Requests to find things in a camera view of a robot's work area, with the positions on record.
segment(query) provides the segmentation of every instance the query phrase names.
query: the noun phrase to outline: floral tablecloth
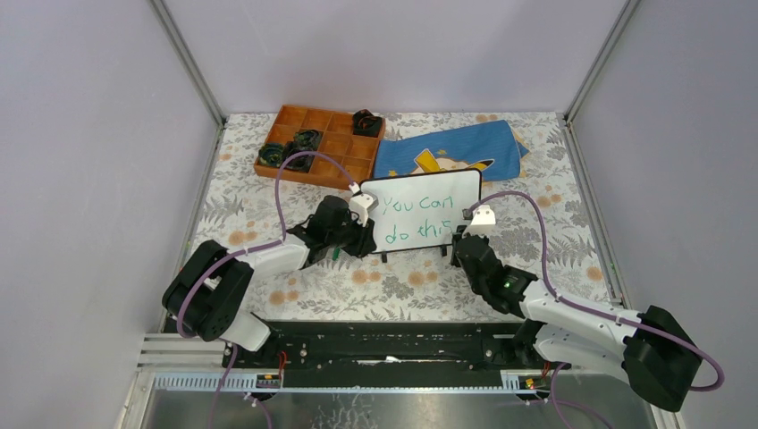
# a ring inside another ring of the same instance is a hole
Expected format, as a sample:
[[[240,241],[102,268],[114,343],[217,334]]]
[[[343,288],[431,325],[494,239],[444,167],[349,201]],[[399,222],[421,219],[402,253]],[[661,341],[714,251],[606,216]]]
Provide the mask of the floral tablecloth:
[[[482,196],[515,189],[536,199],[549,239],[553,284],[589,299],[607,299],[585,205],[577,191],[563,134],[555,114],[381,114],[386,139],[504,119],[525,141],[525,178],[485,183]],[[217,240],[231,249],[277,239],[280,225],[274,206],[274,180],[256,176],[253,163],[275,114],[233,114],[191,243]],[[284,218],[289,226],[305,220],[328,194],[348,191],[294,182],[281,185]],[[491,245],[504,263],[540,273],[539,225],[526,201],[517,197],[489,203],[498,215]],[[492,310],[469,288],[463,272],[450,266],[439,249],[391,253],[364,259],[340,253],[295,273],[254,280],[246,309],[266,319],[405,320],[491,322],[513,320]]]

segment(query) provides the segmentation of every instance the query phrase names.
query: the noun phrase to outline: blue towel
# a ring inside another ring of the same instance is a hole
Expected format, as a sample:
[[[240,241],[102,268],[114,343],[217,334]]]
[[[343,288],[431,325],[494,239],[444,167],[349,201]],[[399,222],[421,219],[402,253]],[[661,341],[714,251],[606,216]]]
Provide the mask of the blue towel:
[[[505,181],[521,173],[528,149],[505,121],[485,122],[398,141],[382,140],[374,177],[476,168],[484,181]]]

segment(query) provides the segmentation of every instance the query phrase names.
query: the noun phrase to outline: yellow cartoon character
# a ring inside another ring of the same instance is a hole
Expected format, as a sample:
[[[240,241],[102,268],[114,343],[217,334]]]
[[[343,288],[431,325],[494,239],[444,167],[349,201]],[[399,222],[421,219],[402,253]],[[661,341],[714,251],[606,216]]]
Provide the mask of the yellow cartoon character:
[[[486,170],[487,167],[494,164],[494,159],[485,159],[483,161],[477,161],[473,164],[469,164],[466,161],[456,161],[454,159],[445,157],[434,157],[429,149],[424,149],[416,159],[416,170],[410,172],[411,174],[421,174],[424,172],[448,172],[450,170],[463,170],[465,168],[476,168],[480,172]]]

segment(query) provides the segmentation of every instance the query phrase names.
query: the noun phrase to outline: wooden tray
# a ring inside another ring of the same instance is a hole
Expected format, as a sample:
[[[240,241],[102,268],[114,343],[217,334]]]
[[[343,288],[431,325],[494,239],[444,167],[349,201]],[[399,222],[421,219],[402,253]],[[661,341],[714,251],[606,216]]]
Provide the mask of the wooden tray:
[[[353,115],[331,110],[312,109],[301,105],[283,105],[276,115],[274,126],[268,131],[265,143],[275,142],[282,145],[292,141],[295,133],[301,130],[321,131],[321,143],[318,152],[340,163],[356,183],[371,177],[374,171],[376,150],[384,136],[385,121],[377,137],[353,135]],[[264,177],[276,177],[278,168],[261,165],[259,159],[253,166],[256,174]],[[332,163],[316,157],[308,172],[284,170],[282,179],[325,186],[327,188],[347,189],[348,180]]]

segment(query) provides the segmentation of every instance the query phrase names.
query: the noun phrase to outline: gray floor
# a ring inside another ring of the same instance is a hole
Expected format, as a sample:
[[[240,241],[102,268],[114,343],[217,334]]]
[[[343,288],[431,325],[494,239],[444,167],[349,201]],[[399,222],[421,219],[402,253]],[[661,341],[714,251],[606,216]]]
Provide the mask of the gray floor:
[[[654,428],[644,403],[610,377],[586,375],[579,380],[561,376],[559,398],[591,406],[616,429]],[[211,392],[155,391],[144,428],[206,428]],[[331,394],[281,393],[265,404],[274,428],[564,428],[552,404],[549,406],[499,407],[518,403],[515,396],[492,394]],[[573,409],[564,414],[576,428],[605,426]],[[213,428],[266,428],[260,408],[252,408],[240,394],[223,394],[218,401]]]

